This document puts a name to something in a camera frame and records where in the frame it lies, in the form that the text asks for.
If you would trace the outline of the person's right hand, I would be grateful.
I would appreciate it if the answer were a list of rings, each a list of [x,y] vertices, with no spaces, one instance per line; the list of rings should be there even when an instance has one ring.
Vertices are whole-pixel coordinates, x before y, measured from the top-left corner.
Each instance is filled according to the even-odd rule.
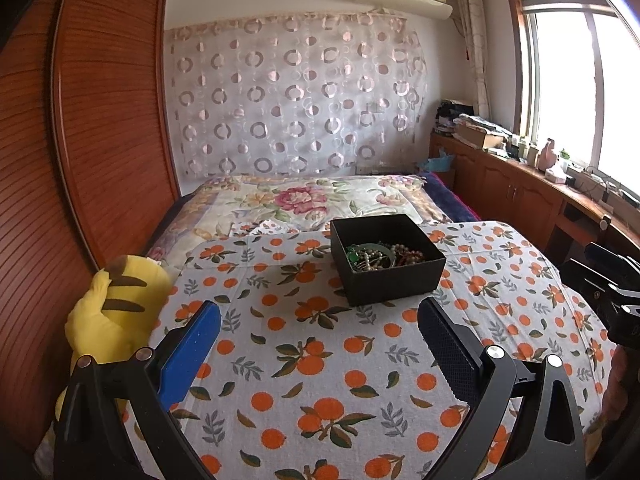
[[[614,422],[620,418],[628,403],[628,392],[625,386],[625,379],[629,370],[629,361],[624,347],[615,348],[610,374],[608,375],[608,386],[603,395],[602,413],[608,422]]]

